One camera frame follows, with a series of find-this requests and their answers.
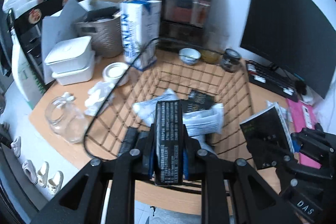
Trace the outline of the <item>grey woven basket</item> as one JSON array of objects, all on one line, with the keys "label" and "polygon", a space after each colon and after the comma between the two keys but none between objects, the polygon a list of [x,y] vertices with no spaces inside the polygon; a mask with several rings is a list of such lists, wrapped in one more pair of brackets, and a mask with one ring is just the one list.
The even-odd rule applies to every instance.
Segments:
[{"label": "grey woven basket", "polygon": [[91,36],[92,50],[98,56],[113,58],[123,52],[119,11],[117,7],[91,10],[75,23],[79,36]]}]

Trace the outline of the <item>black curved monitor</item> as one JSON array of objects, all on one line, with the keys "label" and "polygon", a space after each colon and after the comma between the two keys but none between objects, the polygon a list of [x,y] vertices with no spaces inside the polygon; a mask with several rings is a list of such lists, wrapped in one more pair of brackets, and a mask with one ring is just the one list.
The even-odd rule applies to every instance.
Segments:
[{"label": "black curved monitor", "polygon": [[335,71],[335,29],[312,0],[251,0],[240,46],[326,97]]}]

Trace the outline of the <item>black tissue pack in basket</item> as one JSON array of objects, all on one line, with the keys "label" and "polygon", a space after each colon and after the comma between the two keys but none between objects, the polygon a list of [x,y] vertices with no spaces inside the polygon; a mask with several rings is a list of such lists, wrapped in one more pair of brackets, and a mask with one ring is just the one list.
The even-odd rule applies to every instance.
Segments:
[{"label": "black tissue pack in basket", "polygon": [[209,110],[215,104],[215,97],[206,93],[191,89],[188,98],[181,100],[184,113],[190,113],[200,110]]}]

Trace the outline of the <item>dark glass jar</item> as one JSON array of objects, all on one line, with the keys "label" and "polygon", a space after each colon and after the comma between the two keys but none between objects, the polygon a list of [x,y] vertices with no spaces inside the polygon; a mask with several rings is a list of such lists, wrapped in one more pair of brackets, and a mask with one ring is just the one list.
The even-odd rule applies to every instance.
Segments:
[{"label": "dark glass jar", "polygon": [[235,73],[240,67],[241,58],[241,55],[237,51],[227,48],[222,54],[220,65],[225,71]]}]

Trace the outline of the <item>white remote control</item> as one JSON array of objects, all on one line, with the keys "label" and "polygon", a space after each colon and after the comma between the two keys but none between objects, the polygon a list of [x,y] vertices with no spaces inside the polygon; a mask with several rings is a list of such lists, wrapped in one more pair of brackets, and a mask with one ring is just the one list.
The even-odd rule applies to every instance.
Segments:
[{"label": "white remote control", "polygon": [[302,113],[303,113],[303,118],[305,120],[306,127],[309,129],[313,129],[313,123],[311,121],[309,109],[307,108],[307,106],[302,105]]}]

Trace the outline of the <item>white lidded container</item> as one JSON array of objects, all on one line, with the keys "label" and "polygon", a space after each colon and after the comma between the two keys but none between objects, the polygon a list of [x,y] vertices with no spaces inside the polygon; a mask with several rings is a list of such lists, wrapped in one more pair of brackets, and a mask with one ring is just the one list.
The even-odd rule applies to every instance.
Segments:
[{"label": "white lidded container", "polygon": [[91,80],[95,66],[91,40],[82,36],[56,43],[44,59],[45,83],[56,80],[65,86]]}]

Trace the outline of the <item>crumpled white tissue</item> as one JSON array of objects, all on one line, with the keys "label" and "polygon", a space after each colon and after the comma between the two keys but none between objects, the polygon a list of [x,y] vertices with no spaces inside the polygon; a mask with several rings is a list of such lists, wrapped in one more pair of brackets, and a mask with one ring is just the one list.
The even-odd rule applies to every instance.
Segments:
[{"label": "crumpled white tissue", "polygon": [[88,99],[84,102],[86,107],[84,114],[94,117],[102,114],[105,109],[112,103],[114,95],[109,96],[115,84],[99,81],[88,90]]}]

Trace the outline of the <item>white round lid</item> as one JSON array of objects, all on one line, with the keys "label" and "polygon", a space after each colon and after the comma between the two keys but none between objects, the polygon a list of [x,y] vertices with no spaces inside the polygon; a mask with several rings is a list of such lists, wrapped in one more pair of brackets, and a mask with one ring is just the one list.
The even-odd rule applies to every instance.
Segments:
[{"label": "white round lid", "polygon": [[129,65],[123,62],[111,63],[104,68],[102,76],[105,82],[113,83],[116,86],[123,86],[128,82],[127,70]]}]

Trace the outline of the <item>black mechanical keyboard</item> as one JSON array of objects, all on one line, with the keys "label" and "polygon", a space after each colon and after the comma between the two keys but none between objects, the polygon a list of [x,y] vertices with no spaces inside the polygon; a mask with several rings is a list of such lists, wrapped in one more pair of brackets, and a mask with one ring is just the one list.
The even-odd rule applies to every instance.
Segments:
[{"label": "black mechanical keyboard", "polygon": [[245,65],[250,83],[298,102],[298,95],[291,80],[252,60],[247,60]]}]

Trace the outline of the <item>flat pink white packet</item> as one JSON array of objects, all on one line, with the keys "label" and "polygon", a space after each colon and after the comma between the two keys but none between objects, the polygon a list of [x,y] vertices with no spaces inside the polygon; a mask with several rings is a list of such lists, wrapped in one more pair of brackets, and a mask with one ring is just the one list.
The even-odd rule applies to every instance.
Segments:
[{"label": "flat pink white packet", "polygon": [[[269,107],[273,104],[273,102],[270,102],[268,100],[266,100],[266,105]],[[290,110],[287,109],[287,108],[284,108],[282,106],[279,106],[280,107],[280,110],[282,112],[282,115],[284,117],[284,119],[289,122],[289,123],[293,123],[293,118],[291,116],[291,113],[290,113]]]}]

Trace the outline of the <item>blue white milk carton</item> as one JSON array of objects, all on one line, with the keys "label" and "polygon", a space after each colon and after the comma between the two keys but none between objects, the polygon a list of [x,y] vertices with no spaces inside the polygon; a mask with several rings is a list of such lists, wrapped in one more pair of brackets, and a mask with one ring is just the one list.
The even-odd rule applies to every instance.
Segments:
[{"label": "blue white milk carton", "polygon": [[159,38],[161,6],[159,0],[129,0],[120,5],[124,60],[139,71],[157,61],[155,43]]}]

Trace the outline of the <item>yellow contents glass jar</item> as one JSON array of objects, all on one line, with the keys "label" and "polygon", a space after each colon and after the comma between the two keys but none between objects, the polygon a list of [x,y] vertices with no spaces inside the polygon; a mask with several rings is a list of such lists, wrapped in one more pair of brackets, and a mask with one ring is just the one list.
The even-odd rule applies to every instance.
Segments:
[{"label": "yellow contents glass jar", "polygon": [[200,50],[201,59],[205,63],[217,64],[222,55],[221,36],[217,31],[209,31],[205,36],[203,49]]}]

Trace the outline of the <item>blue white ceramic bowl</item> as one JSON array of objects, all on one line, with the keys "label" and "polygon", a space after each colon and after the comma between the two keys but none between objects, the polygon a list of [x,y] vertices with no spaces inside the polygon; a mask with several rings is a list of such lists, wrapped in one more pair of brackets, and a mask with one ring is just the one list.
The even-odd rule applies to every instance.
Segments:
[{"label": "blue white ceramic bowl", "polygon": [[201,53],[192,48],[183,48],[179,51],[179,58],[186,65],[194,65],[201,58]]}]

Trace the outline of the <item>white power strip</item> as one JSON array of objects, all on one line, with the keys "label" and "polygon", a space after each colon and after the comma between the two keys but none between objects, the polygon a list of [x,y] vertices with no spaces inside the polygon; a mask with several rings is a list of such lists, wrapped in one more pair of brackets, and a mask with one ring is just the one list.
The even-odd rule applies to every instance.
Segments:
[{"label": "white power strip", "polygon": [[301,101],[310,106],[315,105],[318,101],[318,95],[308,86],[305,88],[305,91],[300,94],[300,96]]}]

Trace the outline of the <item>white wet wipe pack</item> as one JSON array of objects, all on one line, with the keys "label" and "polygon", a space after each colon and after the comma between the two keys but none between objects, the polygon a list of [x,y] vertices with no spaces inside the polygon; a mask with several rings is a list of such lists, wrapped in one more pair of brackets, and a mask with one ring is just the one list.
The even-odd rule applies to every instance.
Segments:
[{"label": "white wet wipe pack", "polygon": [[178,99],[179,98],[176,93],[172,89],[168,88],[161,96],[155,97],[148,101],[136,102],[132,104],[132,110],[146,126],[150,127],[155,120],[155,109],[157,102],[175,101]]},{"label": "white wet wipe pack", "polygon": [[224,125],[224,106],[214,104],[208,110],[183,114],[183,124],[190,137],[207,134],[221,134]]}]

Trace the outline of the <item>clear glass jar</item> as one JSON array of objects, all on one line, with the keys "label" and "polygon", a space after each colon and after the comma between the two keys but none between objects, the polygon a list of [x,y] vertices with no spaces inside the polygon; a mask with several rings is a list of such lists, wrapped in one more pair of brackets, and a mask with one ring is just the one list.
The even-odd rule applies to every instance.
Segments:
[{"label": "clear glass jar", "polygon": [[82,142],[88,127],[85,115],[74,101],[74,95],[65,92],[54,98],[45,110],[45,118],[52,131],[72,144]]}]

